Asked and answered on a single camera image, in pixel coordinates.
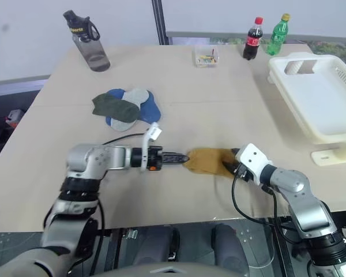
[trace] white table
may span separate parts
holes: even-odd
[[[294,51],[310,49],[286,44],[280,55]],[[346,164],[321,168],[311,161],[310,153],[324,146],[308,142],[277,88],[267,82],[269,56],[260,49],[249,62],[240,52],[240,46],[220,46],[218,67],[198,69],[189,46],[116,47],[107,50],[112,66],[103,73],[92,72],[77,49],[69,52],[0,154],[0,231],[42,230],[71,147],[148,127],[138,122],[119,133],[92,114],[91,99],[111,88],[153,92],[163,130],[155,144],[165,151],[252,142],[275,165],[305,173],[332,211],[346,210]],[[138,147],[141,139],[121,144]],[[109,172],[100,188],[106,228],[239,218],[230,187],[228,178],[193,174],[182,166]],[[239,181],[236,194],[249,215],[272,216],[272,199],[258,187]],[[279,210],[287,213],[284,201]]]

